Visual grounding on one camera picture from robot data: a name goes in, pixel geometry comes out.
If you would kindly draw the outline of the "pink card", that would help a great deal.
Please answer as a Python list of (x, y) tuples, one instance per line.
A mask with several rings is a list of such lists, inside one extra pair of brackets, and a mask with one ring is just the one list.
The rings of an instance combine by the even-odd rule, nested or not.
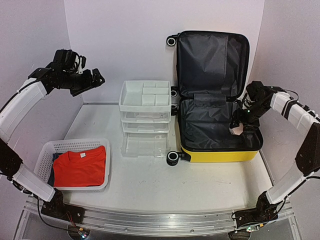
[(233, 126), (229, 128), (232, 135), (240, 136), (244, 131), (244, 125), (240, 123), (238, 126)]

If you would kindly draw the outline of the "yellow Pikachu hard-shell suitcase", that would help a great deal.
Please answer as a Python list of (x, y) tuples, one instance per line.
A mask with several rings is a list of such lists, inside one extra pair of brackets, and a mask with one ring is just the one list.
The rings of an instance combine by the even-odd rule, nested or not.
[(238, 33), (186, 30), (167, 37), (176, 48), (177, 116), (180, 150), (167, 164), (223, 163), (252, 160), (263, 146), (258, 128), (234, 134), (233, 113), (245, 90), (250, 44)]

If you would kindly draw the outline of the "white plastic drawer organizer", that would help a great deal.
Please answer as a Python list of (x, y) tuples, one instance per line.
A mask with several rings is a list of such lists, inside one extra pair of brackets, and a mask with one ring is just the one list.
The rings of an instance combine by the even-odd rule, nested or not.
[(126, 80), (119, 96), (124, 157), (166, 156), (172, 97), (167, 80)]

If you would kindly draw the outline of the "orange garment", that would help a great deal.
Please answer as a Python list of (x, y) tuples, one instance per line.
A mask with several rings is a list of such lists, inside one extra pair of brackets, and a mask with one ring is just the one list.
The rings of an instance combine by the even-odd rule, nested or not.
[(67, 151), (53, 162), (54, 187), (97, 187), (105, 182), (106, 148)]

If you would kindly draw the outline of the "white perforated plastic basket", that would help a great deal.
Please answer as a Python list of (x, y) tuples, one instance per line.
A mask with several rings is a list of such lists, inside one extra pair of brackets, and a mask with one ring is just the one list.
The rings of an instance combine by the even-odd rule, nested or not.
[(110, 162), (110, 142), (105, 138), (49, 141), (34, 173), (60, 191), (102, 192), (109, 181)]

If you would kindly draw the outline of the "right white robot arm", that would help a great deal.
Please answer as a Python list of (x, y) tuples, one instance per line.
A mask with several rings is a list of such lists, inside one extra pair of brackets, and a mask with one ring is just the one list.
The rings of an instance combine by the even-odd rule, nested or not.
[(237, 231), (252, 231), (278, 218), (287, 199), (305, 182), (316, 178), (320, 170), (320, 117), (307, 105), (302, 105), (291, 91), (279, 86), (267, 86), (252, 81), (245, 90), (240, 109), (232, 115), (229, 131), (244, 135), (258, 129), (259, 119), (268, 110), (279, 113), (299, 133), (301, 144), (274, 147), (273, 157), (284, 157), (291, 167), (270, 189), (257, 198), (255, 207), (232, 214)]

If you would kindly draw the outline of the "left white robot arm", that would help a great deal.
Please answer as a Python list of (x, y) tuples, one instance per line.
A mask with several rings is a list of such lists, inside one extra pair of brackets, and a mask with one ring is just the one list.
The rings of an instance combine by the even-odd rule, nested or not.
[(53, 61), (35, 69), (0, 110), (0, 173), (20, 192), (42, 201), (38, 214), (79, 224), (84, 208), (64, 203), (63, 193), (37, 176), (8, 145), (32, 108), (53, 89), (69, 90), (75, 97), (105, 83), (100, 71), (85, 69), (86, 57), (71, 49), (58, 49)]

